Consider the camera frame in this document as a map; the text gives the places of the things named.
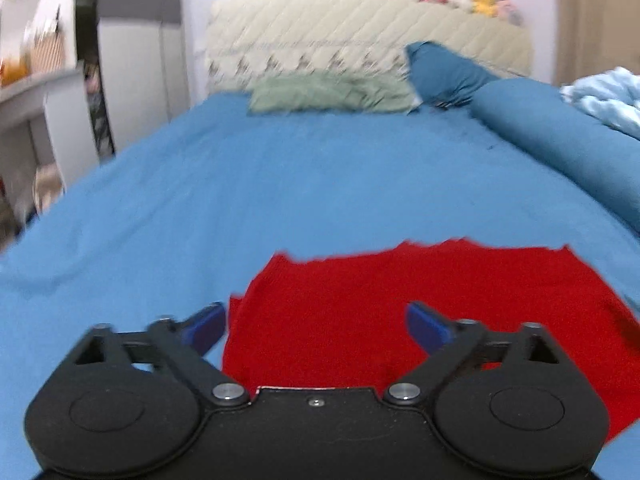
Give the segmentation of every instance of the blue pillow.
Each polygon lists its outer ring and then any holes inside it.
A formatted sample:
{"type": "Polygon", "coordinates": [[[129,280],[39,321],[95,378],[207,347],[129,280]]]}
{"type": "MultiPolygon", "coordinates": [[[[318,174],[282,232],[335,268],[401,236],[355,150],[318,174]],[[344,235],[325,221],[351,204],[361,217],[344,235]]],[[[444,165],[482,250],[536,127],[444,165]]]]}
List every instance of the blue pillow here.
{"type": "Polygon", "coordinates": [[[527,78],[489,83],[471,111],[640,231],[640,140],[566,104],[558,88],[527,78]]]}
{"type": "Polygon", "coordinates": [[[498,79],[471,59],[431,41],[410,44],[406,54],[409,81],[422,100],[433,106],[469,104],[479,88],[498,79]]]}

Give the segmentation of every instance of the red cloth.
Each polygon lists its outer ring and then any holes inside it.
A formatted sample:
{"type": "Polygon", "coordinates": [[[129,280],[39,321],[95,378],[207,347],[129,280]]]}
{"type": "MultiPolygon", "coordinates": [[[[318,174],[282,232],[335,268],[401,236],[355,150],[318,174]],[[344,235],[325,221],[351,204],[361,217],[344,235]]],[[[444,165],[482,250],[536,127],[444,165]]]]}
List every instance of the red cloth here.
{"type": "Polygon", "coordinates": [[[223,370],[252,392],[380,392],[425,358],[404,323],[414,300],[492,330],[543,323],[606,403],[610,438],[640,416],[640,326],[568,248],[492,249],[452,240],[307,263],[276,254],[244,297],[230,301],[223,370]]]}

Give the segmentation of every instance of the headboard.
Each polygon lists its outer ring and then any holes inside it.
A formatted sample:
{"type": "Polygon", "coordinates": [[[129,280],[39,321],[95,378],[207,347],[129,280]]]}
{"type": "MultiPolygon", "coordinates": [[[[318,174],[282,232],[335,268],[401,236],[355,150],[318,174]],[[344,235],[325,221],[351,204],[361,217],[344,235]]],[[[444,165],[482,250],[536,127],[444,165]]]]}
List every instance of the headboard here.
{"type": "Polygon", "coordinates": [[[411,0],[220,0],[207,29],[209,92],[274,72],[406,71],[404,47],[436,41],[503,77],[530,75],[526,28],[411,0]]]}

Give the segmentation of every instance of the metal screw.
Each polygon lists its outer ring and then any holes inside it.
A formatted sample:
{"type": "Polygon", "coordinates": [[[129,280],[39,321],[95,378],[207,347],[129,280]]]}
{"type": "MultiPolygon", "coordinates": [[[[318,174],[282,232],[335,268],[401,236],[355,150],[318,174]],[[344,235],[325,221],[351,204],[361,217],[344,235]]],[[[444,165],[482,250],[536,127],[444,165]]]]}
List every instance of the metal screw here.
{"type": "Polygon", "coordinates": [[[312,408],[322,408],[325,404],[322,397],[311,397],[308,403],[312,408]]]}
{"type": "Polygon", "coordinates": [[[244,395],[244,388],[240,384],[222,383],[213,388],[213,396],[220,400],[236,400],[244,395]]]}
{"type": "Polygon", "coordinates": [[[397,383],[389,388],[389,395],[397,400],[412,400],[420,395],[420,388],[411,383],[397,383]]]}

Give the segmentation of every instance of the blue gripper fingertip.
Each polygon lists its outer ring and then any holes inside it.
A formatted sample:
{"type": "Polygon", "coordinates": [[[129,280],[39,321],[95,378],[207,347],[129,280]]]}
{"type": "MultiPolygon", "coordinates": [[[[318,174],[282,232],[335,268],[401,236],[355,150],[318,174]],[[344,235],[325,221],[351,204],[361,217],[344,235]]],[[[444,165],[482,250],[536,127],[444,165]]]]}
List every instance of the blue gripper fingertip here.
{"type": "Polygon", "coordinates": [[[409,335],[431,355],[455,338],[455,325],[421,303],[410,303],[406,311],[409,335]]]}
{"type": "Polygon", "coordinates": [[[180,341],[203,356],[215,345],[226,330],[226,311],[221,303],[213,303],[184,322],[180,341]]]}

